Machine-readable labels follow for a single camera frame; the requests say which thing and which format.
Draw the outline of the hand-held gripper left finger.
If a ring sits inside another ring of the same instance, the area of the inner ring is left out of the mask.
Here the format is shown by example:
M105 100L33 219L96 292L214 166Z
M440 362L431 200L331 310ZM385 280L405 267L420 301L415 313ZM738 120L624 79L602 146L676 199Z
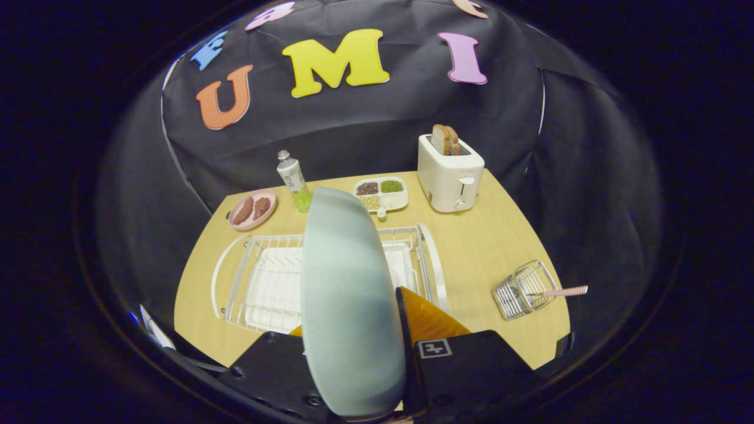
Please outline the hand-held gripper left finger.
M330 410L315 387L301 336L267 331L219 376L261 406L312 423L326 423Z

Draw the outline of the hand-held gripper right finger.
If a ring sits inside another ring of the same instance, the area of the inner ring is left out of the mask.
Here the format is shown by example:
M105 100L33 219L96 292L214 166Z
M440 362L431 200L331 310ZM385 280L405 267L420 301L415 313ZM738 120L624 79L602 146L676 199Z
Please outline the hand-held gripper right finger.
M468 331L411 290L395 293L404 331L408 421L524 421L543 380L496 331Z

